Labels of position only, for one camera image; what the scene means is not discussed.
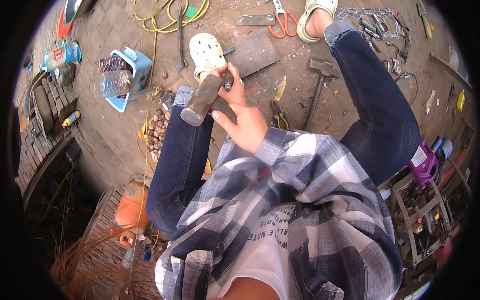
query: white t-shirt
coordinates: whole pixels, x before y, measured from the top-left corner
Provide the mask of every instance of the white t-shirt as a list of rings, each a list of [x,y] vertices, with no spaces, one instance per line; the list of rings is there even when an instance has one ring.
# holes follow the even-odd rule
[[[223,297],[238,277],[250,277],[271,286],[280,300],[288,299],[288,221],[295,208],[286,204],[257,220],[252,233],[235,261],[227,281],[211,287],[207,299]]]

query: orange scissors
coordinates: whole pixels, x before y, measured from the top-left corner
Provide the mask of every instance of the orange scissors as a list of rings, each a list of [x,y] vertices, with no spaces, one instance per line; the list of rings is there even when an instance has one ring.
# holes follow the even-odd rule
[[[268,26],[268,29],[270,30],[270,33],[276,37],[276,38],[284,38],[285,36],[296,36],[297,35],[297,25],[298,25],[298,21],[297,19],[290,13],[290,12],[286,12],[283,8],[282,8],[282,4],[280,3],[280,0],[274,0],[273,1],[273,4],[275,5],[275,18],[276,20],[278,21],[278,24],[280,25],[280,28],[282,28],[282,31],[283,31],[283,34],[281,36],[279,35],[276,35],[274,32],[273,32],[273,29],[272,29],[272,26],[269,25]],[[280,21],[280,18],[278,17],[278,15],[282,13],[283,14],[283,19],[284,19],[284,24],[282,24],[282,22]],[[292,18],[293,22],[295,22],[295,33],[291,34],[290,32],[288,32],[288,21],[287,21],[287,15],[290,16],[290,18]]]

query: purple plastic container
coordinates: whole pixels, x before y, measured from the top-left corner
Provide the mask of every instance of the purple plastic container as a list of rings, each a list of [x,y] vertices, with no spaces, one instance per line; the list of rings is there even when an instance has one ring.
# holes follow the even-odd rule
[[[408,168],[423,190],[427,182],[432,181],[438,172],[438,159],[427,142],[420,138],[420,145],[408,162]]]

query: blue plastic basket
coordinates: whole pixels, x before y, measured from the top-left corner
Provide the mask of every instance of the blue plastic basket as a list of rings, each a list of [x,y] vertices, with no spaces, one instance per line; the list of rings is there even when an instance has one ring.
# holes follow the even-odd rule
[[[136,58],[134,55],[129,55],[127,51],[113,50],[110,56],[118,55],[123,58],[133,68],[133,83],[130,91],[125,98],[122,97],[108,97],[105,98],[116,110],[124,112],[127,107],[128,99],[143,90],[147,81],[150,70],[152,69],[152,61],[140,51],[135,50]]]

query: chain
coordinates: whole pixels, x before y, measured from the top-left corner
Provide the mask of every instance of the chain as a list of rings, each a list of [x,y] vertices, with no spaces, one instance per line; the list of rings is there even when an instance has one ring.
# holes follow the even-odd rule
[[[448,204],[447,196],[443,196],[444,204],[447,208],[447,213],[448,213],[448,218],[450,219],[450,222],[453,224],[453,217],[452,217],[452,210],[450,209],[450,205]]]

